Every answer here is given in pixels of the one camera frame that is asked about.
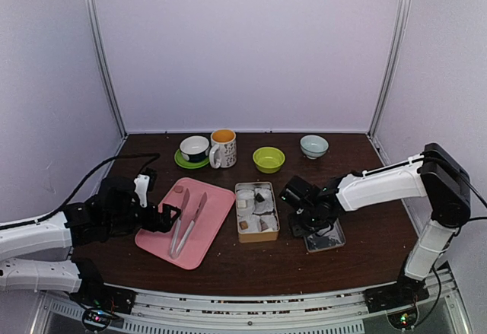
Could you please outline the bear print tin lid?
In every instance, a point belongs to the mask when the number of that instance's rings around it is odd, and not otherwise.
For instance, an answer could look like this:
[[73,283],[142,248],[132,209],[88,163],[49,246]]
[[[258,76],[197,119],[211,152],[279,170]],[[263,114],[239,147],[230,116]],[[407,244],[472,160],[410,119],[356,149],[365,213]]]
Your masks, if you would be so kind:
[[304,245],[309,253],[337,249],[345,244],[346,238],[339,220],[335,221],[333,228],[322,229],[304,238]]

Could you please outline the dark heart chocolate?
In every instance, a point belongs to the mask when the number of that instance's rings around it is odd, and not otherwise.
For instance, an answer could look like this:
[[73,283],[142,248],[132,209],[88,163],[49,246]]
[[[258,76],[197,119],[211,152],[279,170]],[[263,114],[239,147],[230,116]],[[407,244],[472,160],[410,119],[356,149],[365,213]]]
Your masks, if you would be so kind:
[[255,200],[256,200],[257,202],[264,202],[266,199],[263,197],[263,195],[262,195],[262,194],[257,193],[257,194],[255,195]]

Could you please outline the tan tin box base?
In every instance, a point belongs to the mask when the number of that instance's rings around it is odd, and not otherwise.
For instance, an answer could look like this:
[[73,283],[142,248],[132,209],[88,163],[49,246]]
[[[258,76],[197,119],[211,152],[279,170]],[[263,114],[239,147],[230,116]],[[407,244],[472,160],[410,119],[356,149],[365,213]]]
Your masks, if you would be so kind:
[[270,182],[235,185],[237,235],[240,243],[265,243],[279,237],[280,222]]

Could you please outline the light brown chocolate square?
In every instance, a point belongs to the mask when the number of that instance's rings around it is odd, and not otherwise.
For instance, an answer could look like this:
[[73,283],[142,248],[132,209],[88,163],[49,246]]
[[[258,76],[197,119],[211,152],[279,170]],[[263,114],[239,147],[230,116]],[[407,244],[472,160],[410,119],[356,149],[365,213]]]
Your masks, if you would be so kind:
[[239,223],[239,226],[240,226],[240,229],[241,230],[246,230],[249,227],[249,225],[248,225],[248,223],[246,221],[240,222]]

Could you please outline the white chocolate bar piece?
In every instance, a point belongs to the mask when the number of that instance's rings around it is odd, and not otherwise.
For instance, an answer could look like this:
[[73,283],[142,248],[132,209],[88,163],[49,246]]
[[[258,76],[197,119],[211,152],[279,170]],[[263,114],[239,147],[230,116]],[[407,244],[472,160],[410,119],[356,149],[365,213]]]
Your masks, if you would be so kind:
[[249,207],[248,201],[247,200],[237,200],[237,207],[239,209],[246,209]]

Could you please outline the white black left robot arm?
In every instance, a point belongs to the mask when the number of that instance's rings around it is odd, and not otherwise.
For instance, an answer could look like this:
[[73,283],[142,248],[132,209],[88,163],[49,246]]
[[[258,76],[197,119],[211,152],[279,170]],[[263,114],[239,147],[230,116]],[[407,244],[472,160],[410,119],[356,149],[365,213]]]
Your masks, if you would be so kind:
[[76,248],[143,229],[171,231],[178,207],[148,201],[150,176],[134,180],[107,177],[86,202],[68,203],[54,212],[1,227],[1,290],[64,291],[78,294],[94,307],[110,298],[101,274],[89,259],[41,262],[24,256],[44,250]]

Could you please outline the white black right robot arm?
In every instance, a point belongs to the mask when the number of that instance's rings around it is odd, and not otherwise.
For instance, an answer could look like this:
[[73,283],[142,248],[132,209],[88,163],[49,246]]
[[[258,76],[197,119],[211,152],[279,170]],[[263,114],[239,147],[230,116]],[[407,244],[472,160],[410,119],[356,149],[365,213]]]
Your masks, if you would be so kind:
[[471,216],[469,174],[438,144],[427,144],[407,160],[332,178],[325,186],[292,177],[279,194],[293,209],[291,232],[307,237],[328,231],[348,212],[402,199],[426,198],[431,215],[407,256],[402,278],[390,288],[395,304],[407,304],[453,235]]

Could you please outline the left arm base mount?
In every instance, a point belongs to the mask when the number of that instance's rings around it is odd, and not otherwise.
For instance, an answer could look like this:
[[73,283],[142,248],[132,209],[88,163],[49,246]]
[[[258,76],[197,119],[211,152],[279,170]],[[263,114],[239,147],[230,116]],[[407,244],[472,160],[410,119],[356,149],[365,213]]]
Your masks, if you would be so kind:
[[109,285],[80,288],[68,294],[83,310],[81,323],[89,332],[101,332],[111,323],[121,323],[122,314],[132,312],[136,295],[133,290]]

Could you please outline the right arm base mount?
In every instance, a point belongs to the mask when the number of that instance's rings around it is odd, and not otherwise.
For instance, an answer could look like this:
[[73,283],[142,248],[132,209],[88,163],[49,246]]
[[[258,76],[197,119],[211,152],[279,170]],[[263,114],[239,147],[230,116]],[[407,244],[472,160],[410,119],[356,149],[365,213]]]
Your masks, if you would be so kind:
[[427,288],[412,288],[398,283],[369,288],[364,300],[369,313],[384,312],[389,324],[402,331],[411,330],[419,321],[419,301],[429,298]]

